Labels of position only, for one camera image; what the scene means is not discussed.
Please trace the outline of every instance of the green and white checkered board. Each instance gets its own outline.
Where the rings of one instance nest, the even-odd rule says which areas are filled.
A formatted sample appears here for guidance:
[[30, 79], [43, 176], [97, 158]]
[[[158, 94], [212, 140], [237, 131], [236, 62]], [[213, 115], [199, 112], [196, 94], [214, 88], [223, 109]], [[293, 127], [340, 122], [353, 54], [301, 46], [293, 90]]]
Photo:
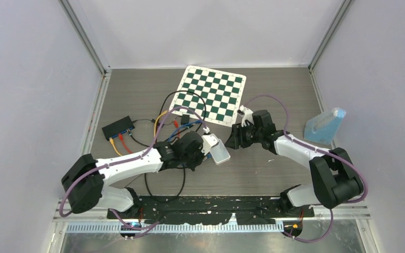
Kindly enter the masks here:
[[[206, 102], [206, 122], [232, 126], [237, 119], [243, 88], [246, 82], [244, 75], [238, 75], [205, 67], [188, 66], [178, 90], [193, 91]], [[175, 94], [170, 110], [177, 106], [193, 109], [203, 116], [204, 104], [193, 94], [179, 92]], [[187, 110], [180, 109], [173, 112], [177, 115], [187, 114]]]

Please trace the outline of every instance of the gray wood surface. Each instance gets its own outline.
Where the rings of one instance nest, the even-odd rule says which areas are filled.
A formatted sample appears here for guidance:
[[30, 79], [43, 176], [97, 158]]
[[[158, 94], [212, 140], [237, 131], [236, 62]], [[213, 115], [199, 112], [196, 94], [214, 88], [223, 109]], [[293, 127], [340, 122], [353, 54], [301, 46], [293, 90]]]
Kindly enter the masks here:
[[[290, 111], [288, 131], [298, 138], [303, 137], [305, 123], [320, 113], [319, 104], [307, 68], [260, 68], [220, 69], [247, 77], [242, 104], [259, 94], [272, 94], [280, 98]], [[155, 119], [166, 95], [176, 91], [184, 69], [158, 70], [114, 70], [104, 100], [99, 120], [99, 129], [94, 138], [92, 154], [95, 158], [115, 157], [112, 146], [103, 137], [101, 128], [129, 115], [135, 119]], [[270, 98], [259, 98], [249, 107], [252, 110], [267, 109], [277, 129], [285, 124], [282, 107]], [[133, 135], [141, 142], [150, 144], [153, 124], [138, 122]], [[208, 123], [212, 133], [224, 141], [230, 128]], [[174, 125], [166, 126], [160, 139], [166, 139]], [[134, 152], [143, 149], [125, 134], [127, 146]], [[122, 154], [127, 154], [119, 140], [116, 145]], [[231, 159], [219, 166], [206, 160], [195, 172], [187, 170], [186, 186], [182, 194], [187, 195], [272, 195], [301, 183], [311, 182], [307, 169], [285, 157], [279, 157], [255, 144], [247, 149], [229, 149]], [[115, 184], [124, 187], [134, 178]], [[156, 195], [171, 195], [178, 192], [182, 184], [182, 170], [166, 170], [148, 175], [151, 191]], [[143, 176], [129, 184], [138, 194], [147, 194]]]

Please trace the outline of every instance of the red wire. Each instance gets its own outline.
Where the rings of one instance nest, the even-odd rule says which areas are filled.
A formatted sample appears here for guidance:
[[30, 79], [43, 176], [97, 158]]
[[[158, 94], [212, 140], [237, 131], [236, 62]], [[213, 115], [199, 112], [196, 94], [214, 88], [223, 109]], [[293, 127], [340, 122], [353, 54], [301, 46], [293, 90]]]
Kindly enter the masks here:
[[119, 139], [122, 142], [123, 147], [128, 151], [128, 153], [132, 154], [132, 151], [127, 147], [127, 145], [125, 144], [125, 142], [123, 141], [123, 137], [122, 134], [119, 133]]
[[173, 122], [175, 123], [176, 129], [178, 129], [178, 128], [179, 128], [179, 126], [178, 126], [178, 121], [173, 120]]

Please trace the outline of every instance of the white wall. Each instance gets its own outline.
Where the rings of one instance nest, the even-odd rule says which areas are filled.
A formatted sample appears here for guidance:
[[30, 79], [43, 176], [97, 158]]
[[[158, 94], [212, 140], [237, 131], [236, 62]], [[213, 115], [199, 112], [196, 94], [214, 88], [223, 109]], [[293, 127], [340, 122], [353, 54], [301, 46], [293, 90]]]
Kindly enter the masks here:
[[100, 73], [58, 1], [0, 1], [0, 253], [40, 253]]
[[308, 66], [342, 0], [71, 2], [101, 58], [123, 69]]
[[355, 1], [315, 74], [327, 108], [347, 110], [337, 142], [369, 181], [386, 251], [405, 252], [405, 1]]

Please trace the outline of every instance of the green square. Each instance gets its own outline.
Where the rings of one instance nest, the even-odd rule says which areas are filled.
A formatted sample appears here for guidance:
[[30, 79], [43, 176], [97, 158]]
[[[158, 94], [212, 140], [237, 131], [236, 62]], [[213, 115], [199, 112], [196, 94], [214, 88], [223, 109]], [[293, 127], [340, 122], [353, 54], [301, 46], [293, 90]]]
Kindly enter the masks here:
[[222, 115], [222, 114], [218, 114], [216, 117], [216, 120], [219, 120], [219, 121], [223, 121], [223, 119], [224, 119], [224, 115]]
[[226, 110], [226, 116], [233, 116], [233, 115], [234, 115], [234, 111]]

